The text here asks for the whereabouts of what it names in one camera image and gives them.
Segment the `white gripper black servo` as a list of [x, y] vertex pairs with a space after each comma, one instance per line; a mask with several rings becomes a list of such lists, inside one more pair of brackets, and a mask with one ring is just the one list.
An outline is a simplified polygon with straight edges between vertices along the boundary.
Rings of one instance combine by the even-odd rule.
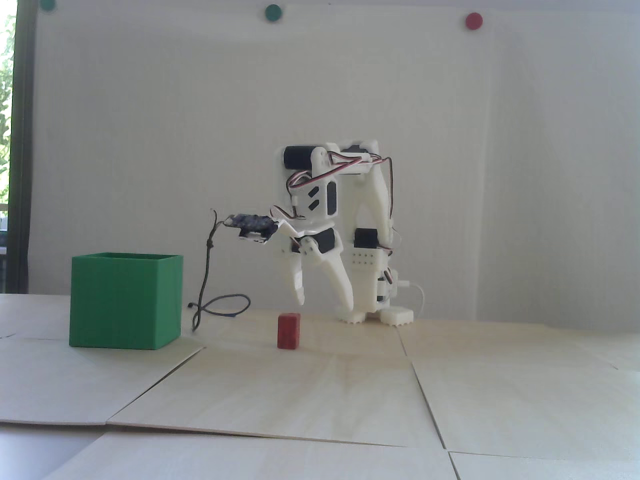
[[336, 229], [330, 227], [316, 234], [295, 237], [279, 231], [275, 235], [275, 254], [286, 288], [299, 306], [306, 302], [302, 259], [313, 268], [320, 268], [329, 280], [339, 301], [341, 312], [354, 308], [354, 291], [343, 264], [343, 243]]

